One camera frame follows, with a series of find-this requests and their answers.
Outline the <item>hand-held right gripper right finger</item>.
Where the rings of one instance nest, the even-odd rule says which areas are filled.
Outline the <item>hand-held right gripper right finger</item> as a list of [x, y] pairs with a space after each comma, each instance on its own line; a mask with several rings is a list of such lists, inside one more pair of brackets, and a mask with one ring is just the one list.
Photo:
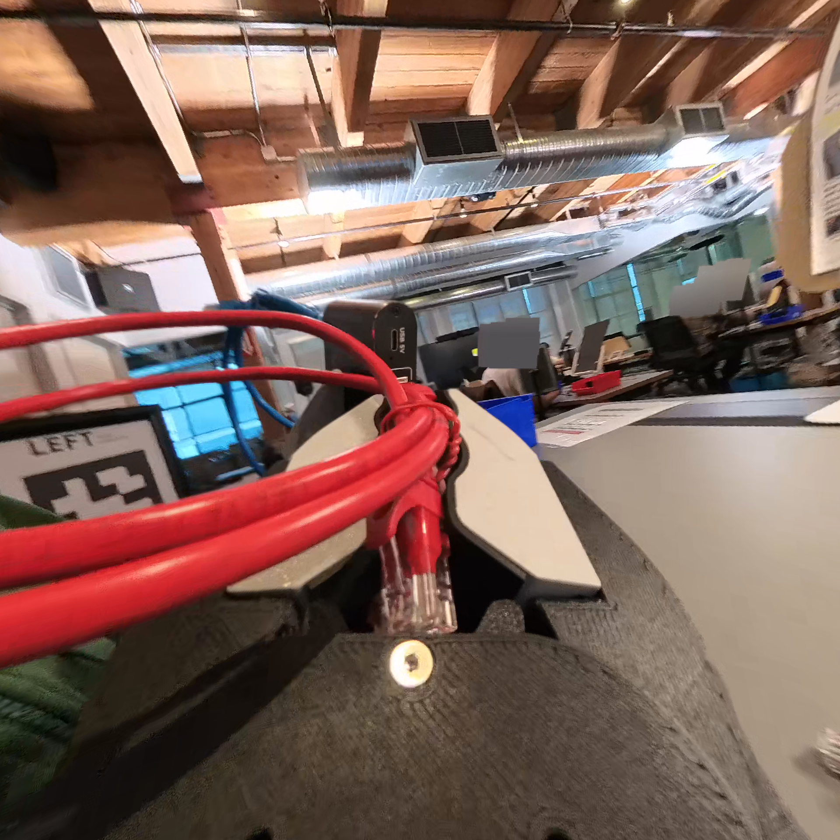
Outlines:
[[461, 391], [441, 396], [462, 437], [445, 494], [458, 620], [480, 621], [494, 602], [528, 621], [547, 605], [602, 609], [602, 581], [534, 447]]

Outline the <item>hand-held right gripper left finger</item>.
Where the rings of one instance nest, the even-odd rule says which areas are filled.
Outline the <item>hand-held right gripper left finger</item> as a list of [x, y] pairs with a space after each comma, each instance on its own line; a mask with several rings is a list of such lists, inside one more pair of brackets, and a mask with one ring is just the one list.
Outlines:
[[[316, 466], [376, 440], [375, 414], [382, 402], [382, 395], [317, 392], [290, 436], [286, 471]], [[300, 595], [339, 572], [361, 548], [365, 534], [364, 520], [358, 521], [289, 560], [231, 584], [226, 594], [240, 598]]]

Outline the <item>black network adapter box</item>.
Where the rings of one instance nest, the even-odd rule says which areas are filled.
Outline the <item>black network adapter box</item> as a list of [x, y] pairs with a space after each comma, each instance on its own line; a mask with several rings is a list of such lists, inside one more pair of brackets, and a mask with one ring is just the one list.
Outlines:
[[417, 381], [417, 318], [398, 301], [332, 301], [323, 322], [347, 333], [375, 353], [399, 382]]

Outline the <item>blue plastic bin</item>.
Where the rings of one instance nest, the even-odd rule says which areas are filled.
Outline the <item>blue plastic bin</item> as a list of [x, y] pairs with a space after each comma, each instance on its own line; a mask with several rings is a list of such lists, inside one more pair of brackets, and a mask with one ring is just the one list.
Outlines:
[[520, 437], [527, 446], [533, 448], [537, 445], [533, 394], [484, 400], [479, 401], [478, 405]]

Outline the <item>person's left forearm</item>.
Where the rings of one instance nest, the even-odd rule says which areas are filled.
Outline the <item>person's left forearm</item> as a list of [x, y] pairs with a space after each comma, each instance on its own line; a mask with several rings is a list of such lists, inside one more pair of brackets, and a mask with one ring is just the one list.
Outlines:
[[81, 710], [102, 681], [119, 636], [2, 668], [2, 833], [20, 806], [42, 791], [68, 760]]

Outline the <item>black computer monitor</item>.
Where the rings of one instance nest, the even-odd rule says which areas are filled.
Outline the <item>black computer monitor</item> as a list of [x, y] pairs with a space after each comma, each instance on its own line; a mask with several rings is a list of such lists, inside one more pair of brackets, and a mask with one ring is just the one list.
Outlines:
[[438, 390], [457, 389], [480, 379], [478, 333], [436, 341], [418, 348], [425, 382]]

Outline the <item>printed paper sheet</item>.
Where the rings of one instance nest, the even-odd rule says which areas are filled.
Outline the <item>printed paper sheet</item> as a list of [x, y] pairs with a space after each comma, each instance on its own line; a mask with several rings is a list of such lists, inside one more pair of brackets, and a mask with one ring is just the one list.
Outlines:
[[671, 408], [677, 408], [687, 402], [687, 399], [656, 399], [604, 402], [586, 406], [579, 411], [563, 413], [538, 423], [537, 445], [549, 448], [570, 448], [641, 422]]

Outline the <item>grey board on stand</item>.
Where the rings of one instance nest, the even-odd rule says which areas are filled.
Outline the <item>grey board on stand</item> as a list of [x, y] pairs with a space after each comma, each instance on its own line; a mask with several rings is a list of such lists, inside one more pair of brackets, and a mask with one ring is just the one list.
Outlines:
[[609, 323], [608, 319], [584, 328], [571, 368], [570, 374], [573, 377], [587, 377], [603, 373], [603, 344]]

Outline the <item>black office chair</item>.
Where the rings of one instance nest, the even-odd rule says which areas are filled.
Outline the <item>black office chair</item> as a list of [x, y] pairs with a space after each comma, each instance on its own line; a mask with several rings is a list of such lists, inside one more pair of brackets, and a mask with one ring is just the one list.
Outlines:
[[699, 393], [702, 355], [699, 344], [680, 316], [646, 319], [638, 323], [650, 351], [650, 363], [658, 371], [671, 371], [671, 381]]

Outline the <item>framed black-white tag sign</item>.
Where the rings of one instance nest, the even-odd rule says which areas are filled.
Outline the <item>framed black-white tag sign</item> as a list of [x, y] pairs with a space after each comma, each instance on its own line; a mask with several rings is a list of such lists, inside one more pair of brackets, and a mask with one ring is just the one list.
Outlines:
[[2, 423], [1, 492], [88, 520], [183, 499], [183, 468], [156, 406]]

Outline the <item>instruction board on white stand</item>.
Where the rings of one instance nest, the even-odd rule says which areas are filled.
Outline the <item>instruction board on white stand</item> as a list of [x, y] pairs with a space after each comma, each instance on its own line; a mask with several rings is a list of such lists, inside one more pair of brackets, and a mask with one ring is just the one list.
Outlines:
[[839, 27], [829, 42], [812, 106], [782, 155], [776, 185], [776, 260], [801, 295], [838, 290]]

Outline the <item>silver ventilation duct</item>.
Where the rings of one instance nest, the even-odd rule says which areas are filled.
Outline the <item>silver ventilation duct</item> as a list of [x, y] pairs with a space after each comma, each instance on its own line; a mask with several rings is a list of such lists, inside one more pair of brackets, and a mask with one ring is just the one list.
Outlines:
[[271, 269], [247, 281], [253, 298], [269, 295], [317, 308], [342, 299], [408, 298], [460, 281], [536, 270], [622, 241], [594, 219], [574, 219]]
[[402, 143], [300, 152], [310, 214], [498, 193], [703, 165], [729, 140], [719, 103], [680, 106], [647, 125], [503, 140], [488, 115], [412, 119]]

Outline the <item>wooden post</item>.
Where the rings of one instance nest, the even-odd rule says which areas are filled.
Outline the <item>wooden post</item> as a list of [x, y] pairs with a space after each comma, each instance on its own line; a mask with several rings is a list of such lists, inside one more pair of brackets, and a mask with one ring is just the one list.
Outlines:
[[[202, 185], [177, 185], [170, 189], [169, 197], [175, 219], [189, 228], [203, 257], [219, 302], [244, 301], [248, 298], [245, 274], [233, 244], [228, 236], [224, 210], [211, 193]], [[246, 366], [261, 366], [266, 359], [259, 345], [256, 331], [247, 328], [244, 339]], [[258, 382], [255, 386], [267, 404], [279, 411], [280, 403], [272, 384]], [[271, 443], [282, 443], [288, 430], [262, 407], [257, 407], [264, 428], [264, 438]]]

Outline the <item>black wall speaker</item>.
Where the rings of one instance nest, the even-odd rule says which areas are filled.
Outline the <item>black wall speaker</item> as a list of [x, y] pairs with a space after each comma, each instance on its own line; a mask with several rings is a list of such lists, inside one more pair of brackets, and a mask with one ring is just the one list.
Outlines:
[[96, 266], [82, 271], [93, 306], [106, 314], [159, 312], [152, 279], [120, 266]]

